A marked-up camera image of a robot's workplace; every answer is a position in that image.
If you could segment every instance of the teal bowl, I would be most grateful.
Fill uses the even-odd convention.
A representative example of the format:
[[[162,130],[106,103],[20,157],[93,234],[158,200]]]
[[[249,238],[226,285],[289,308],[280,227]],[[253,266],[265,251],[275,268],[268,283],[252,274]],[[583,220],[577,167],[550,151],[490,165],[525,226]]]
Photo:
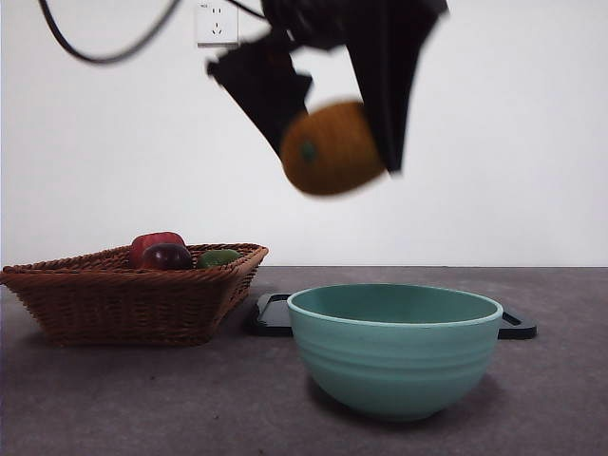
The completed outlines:
[[[487,297],[402,284],[320,287],[288,298],[295,343],[317,385],[351,409],[415,421],[480,381],[503,307]]]

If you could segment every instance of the power socket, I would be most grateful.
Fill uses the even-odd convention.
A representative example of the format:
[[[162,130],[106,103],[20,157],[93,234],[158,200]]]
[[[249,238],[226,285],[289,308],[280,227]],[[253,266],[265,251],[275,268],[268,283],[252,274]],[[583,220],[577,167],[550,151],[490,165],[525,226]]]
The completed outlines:
[[[197,46],[238,45],[238,8],[223,0],[200,0],[196,5]]]

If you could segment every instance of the gray table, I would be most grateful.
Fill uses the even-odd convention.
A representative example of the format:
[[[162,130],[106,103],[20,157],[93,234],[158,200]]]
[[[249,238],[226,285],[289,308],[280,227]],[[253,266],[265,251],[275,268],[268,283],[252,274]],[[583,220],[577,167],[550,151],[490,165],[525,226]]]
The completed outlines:
[[[488,295],[539,322],[502,340],[479,386],[415,424],[349,412],[291,338],[248,335],[256,298],[332,283],[407,282]],[[7,456],[608,454],[608,269],[264,267],[195,348],[52,348],[2,302]]]

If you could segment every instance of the woven basket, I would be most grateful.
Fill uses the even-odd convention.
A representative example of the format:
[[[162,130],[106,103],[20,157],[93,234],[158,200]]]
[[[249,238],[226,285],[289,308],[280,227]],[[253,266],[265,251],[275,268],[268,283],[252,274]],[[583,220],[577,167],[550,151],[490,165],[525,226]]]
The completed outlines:
[[[255,244],[187,248],[193,261],[211,249],[234,249],[242,256],[209,269],[134,270],[124,246],[7,266],[0,283],[17,294],[55,345],[200,345],[248,294],[268,249]]]

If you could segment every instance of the black cable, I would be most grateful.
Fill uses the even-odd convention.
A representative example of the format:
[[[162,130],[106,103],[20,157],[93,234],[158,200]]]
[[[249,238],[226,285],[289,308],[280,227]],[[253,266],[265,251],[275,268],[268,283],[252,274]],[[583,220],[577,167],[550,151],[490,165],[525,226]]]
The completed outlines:
[[[107,65],[107,64],[115,64],[124,60],[133,54],[135,54],[138,50],[141,50],[148,42],[159,32],[159,30],[164,26],[164,24],[169,20],[171,15],[176,9],[176,6],[180,3],[181,0],[172,0],[171,4],[167,7],[162,17],[152,26],[152,28],[133,46],[118,52],[114,55],[105,56],[105,57],[92,57],[90,55],[83,54],[79,50],[75,49],[64,37],[62,32],[57,27],[55,20],[53,19],[52,14],[50,13],[50,9],[48,8],[47,0],[38,0],[40,4],[40,8],[42,9],[42,13],[45,15],[45,19],[47,20],[47,25],[50,28],[53,36],[57,40],[57,42],[61,45],[61,47],[67,51],[72,56],[77,59],[84,60],[85,62],[89,62],[90,64],[96,65]]]
[[[247,11],[248,13],[250,13],[252,16],[258,17],[260,19],[266,19],[266,16],[264,16],[263,14],[260,14],[259,12],[253,11],[252,9],[244,6],[242,3],[237,2],[236,0],[226,0],[228,3],[232,3],[233,5],[235,5],[238,8],[241,8],[244,11]]]

